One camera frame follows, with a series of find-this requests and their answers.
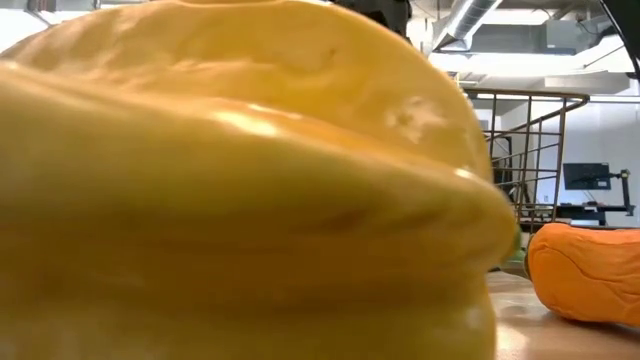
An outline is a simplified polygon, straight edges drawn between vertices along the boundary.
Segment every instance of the desk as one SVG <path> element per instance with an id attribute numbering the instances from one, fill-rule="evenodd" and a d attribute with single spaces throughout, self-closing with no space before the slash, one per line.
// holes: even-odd
<path id="1" fill-rule="evenodd" d="M 640 329 L 562 320 L 538 301 L 531 283 L 487 275 L 498 317 L 496 360 L 638 360 Z"/>
<path id="2" fill-rule="evenodd" d="M 622 205 L 558 205 L 556 218 L 597 221 L 599 226 L 607 225 L 608 212 L 627 212 Z"/>

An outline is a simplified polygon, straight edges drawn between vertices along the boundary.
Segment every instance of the table surface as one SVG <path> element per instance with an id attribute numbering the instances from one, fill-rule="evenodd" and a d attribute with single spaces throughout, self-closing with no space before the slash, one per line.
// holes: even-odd
<path id="1" fill-rule="evenodd" d="M 640 329 L 560 319 L 517 276 L 491 273 L 488 284 L 498 317 L 497 360 L 640 360 Z"/>

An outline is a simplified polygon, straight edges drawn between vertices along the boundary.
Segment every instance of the bell pepper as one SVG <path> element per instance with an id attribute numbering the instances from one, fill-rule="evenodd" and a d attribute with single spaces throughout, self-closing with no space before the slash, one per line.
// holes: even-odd
<path id="1" fill-rule="evenodd" d="M 493 358 L 515 222 L 480 127 L 360 15 L 92 12 L 0 55 L 0 115 L 13 359 Z"/>

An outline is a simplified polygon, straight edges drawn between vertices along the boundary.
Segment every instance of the ventilation duct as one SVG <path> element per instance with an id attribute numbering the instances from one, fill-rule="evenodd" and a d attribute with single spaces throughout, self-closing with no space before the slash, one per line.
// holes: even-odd
<path id="1" fill-rule="evenodd" d="M 502 0 L 456 0 L 451 14 L 446 18 L 434 50 L 455 45 L 459 50 L 468 50 L 471 36 L 482 25 L 482 18 L 500 5 Z"/>

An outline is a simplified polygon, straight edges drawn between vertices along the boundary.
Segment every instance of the computer monitor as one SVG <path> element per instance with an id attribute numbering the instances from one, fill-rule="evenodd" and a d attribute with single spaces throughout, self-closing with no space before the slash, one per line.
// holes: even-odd
<path id="1" fill-rule="evenodd" d="M 608 163 L 563 164 L 566 190 L 611 190 Z"/>

